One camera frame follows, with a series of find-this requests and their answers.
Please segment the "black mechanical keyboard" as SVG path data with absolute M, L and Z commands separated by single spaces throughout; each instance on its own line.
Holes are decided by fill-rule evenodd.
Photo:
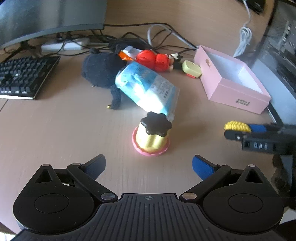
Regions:
M 35 99 L 44 81 L 59 63 L 59 56 L 22 57 L 1 63 L 1 99 Z

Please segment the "black power adapter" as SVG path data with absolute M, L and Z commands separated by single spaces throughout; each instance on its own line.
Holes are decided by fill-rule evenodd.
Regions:
M 151 49 L 151 46 L 145 41 L 142 41 L 138 38 L 127 38 L 127 39 L 113 39 L 109 40 L 108 48 L 112 52 L 120 52 L 125 49 L 127 46 L 132 46 L 140 50 Z

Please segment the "glass computer case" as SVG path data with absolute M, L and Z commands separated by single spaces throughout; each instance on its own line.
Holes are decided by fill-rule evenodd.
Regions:
M 251 69 L 271 96 L 273 121 L 295 125 L 295 1 L 275 1 Z

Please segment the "curved computer monitor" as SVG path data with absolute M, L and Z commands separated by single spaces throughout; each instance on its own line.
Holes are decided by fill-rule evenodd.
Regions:
M 107 1 L 3 1 L 1 48 L 61 32 L 102 30 Z

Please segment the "pink cardboard box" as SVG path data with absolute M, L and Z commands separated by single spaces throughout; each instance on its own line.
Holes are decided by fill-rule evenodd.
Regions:
M 200 76 L 210 101 L 261 114 L 271 96 L 248 65 L 217 50 L 199 46 L 194 63 L 201 67 Z

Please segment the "orange plastic toy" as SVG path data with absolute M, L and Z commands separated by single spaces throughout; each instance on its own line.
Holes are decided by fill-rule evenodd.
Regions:
M 120 51 L 118 56 L 124 61 L 133 61 L 133 58 L 125 54 L 123 51 Z

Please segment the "red bear figurine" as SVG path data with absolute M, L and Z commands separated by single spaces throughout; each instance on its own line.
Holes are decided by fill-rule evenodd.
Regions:
M 171 55 L 156 54 L 152 50 L 141 51 L 135 61 L 155 72 L 172 71 L 174 68 L 174 58 Z

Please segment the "yellow timer toy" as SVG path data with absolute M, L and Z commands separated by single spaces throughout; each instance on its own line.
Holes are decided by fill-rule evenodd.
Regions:
M 201 67 L 189 60 L 182 63 L 182 70 L 192 78 L 199 78 L 202 75 Z

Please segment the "yellow pudding cup toy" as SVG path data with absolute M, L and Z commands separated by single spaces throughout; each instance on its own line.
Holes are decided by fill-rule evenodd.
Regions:
M 170 145 L 172 123 L 163 113 L 148 112 L 132 133 L 132 144 L 142 155 L 156 157 L 165 153 Z

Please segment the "white power strip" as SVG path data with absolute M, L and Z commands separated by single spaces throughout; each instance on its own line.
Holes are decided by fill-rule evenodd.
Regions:
M 89 38 L 78 38 L 74 40 L 50 40 L 41 45 L 42 52 L 82 50 L 89 44 Z

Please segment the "black plush toy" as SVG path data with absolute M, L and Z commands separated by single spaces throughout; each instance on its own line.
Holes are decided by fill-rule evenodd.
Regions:
M 91 48 L 89 53 L 82 63 L 82 77 L 94 87 L 110 89 L 112 101 L 108 108 L 118 109 L 121 105 L 121 92 L 115 85 L 115 79 L 119 71 L 125 68 L 126 61 L 115 53 L 101 52 L 95 48 Z

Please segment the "blue white snack bag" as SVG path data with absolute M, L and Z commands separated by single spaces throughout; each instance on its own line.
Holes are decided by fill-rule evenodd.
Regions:
M 129 62 L 117 74 L 115 85 L 146 112 L 163 113 L 168 121 L 174 120 L 180 89 L 153 70 Z

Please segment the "yellow ribbed toy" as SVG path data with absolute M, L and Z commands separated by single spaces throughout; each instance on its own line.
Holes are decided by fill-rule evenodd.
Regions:
M 240 121 L 229 121 L 224 125 L 225 131 L 237 131 L 237 132 L 245 132 L 250 133 L 251 128 L 246 123 L 242 123 Z

